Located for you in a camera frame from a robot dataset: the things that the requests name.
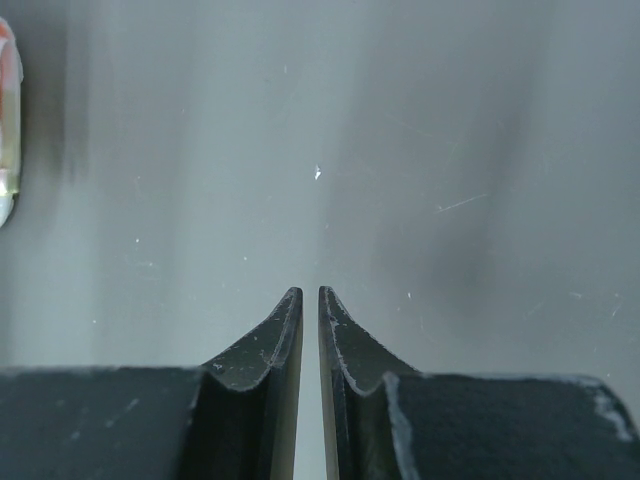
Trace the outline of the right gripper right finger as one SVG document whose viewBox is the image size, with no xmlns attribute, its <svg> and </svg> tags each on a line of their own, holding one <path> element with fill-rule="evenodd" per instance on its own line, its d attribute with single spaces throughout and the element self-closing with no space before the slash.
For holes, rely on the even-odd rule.
<svg viewBox="0 0 640 480">
<path fill-rule="evenodd" d="M 335 290 L 318 293 L 318 338 L 329 479 L 399 479 L 384 375 L 416 374 L 350 315 Z"/>
</svg>

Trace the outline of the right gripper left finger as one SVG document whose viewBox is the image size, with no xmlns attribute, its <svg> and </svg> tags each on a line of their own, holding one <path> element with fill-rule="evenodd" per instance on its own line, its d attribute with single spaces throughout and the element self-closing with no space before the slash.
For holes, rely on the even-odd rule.
<svg viewBox="0 0 640 480">
<path fill-rule="evenodd" d="M 181 479 L 290 479 L 294 473 L 303 292 L 202 364 Z"/>
</svg>

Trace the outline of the orange fox pattern towel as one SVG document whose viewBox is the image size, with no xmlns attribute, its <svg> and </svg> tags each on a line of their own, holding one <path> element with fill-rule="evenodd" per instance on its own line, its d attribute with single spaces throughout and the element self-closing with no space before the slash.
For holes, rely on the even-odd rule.
<svg viewBox="0 0 640 480">
<path fill-rule="evenodd" d="M 12 213 L 21 177 L 21 85 L 24 78 L 16 37 L 1 19 L 1 225 Z"/>
</svg>

